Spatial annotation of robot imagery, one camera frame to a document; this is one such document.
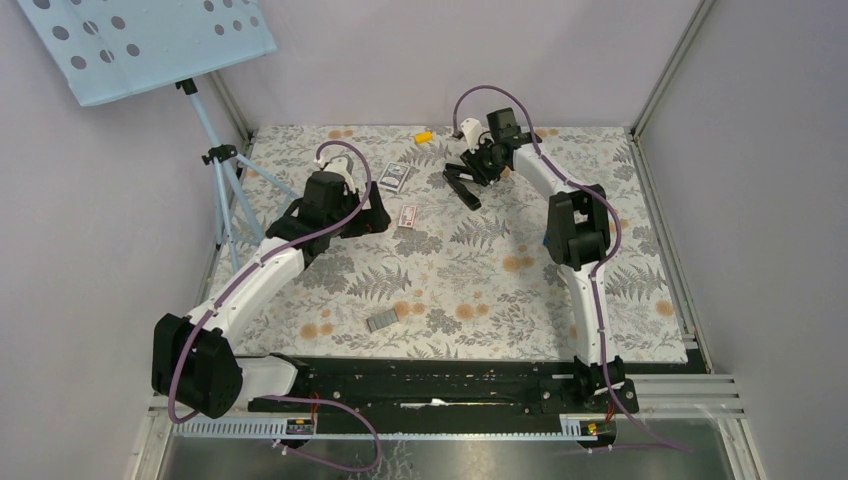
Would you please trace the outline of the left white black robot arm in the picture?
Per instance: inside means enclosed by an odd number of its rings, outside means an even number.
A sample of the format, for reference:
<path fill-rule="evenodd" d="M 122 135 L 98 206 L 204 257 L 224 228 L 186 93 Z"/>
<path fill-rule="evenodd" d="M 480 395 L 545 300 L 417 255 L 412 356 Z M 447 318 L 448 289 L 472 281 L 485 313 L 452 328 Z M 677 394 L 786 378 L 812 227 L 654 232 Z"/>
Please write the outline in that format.
<path fill-rule="evenodd" d="M 172 422 L 198 414 L 220 418 L 255 399 L 272 397 L 288 411 L 307 404 L 311 387 L 291 361 L 278 354 L 239 358 L 233 345 L 333 239 L 388 229 L 377 182 L 368 180 L 363 192 L 350 184 L 347 173 L 312 173 L 303 196 L 269 226 L 253 256 L 218 292 L 184 316 L 166 314 L 157 322 L 151 384 L 166 397 Z"/>

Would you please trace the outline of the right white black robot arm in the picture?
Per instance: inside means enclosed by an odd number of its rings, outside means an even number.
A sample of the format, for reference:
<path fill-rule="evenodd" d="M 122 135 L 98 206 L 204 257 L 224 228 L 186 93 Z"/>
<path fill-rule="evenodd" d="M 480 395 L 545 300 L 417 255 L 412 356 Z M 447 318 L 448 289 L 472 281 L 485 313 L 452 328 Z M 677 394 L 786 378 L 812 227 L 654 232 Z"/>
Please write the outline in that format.
<path fill-rule="evenodd" d="M 494 184 L 506 170 L 525 178 L 547 200 L 544 245 L 560 267 L 577 331 L 573 396 L 583 410 L 601 410 L 626 380 L 623 362 L 605 336 L 605 264 L 618 244 L 610 233 L 605 190 L 579 183 L 553 162 L 539 137 L 523 130 L 510 108 L 488 114 L 485 123 L 454 120 L 452 128 L 466 148 L 459 163 L 445 165 L 443 177 L 469 209 L 479 209 L 481 202 L 466 184 Z"/>

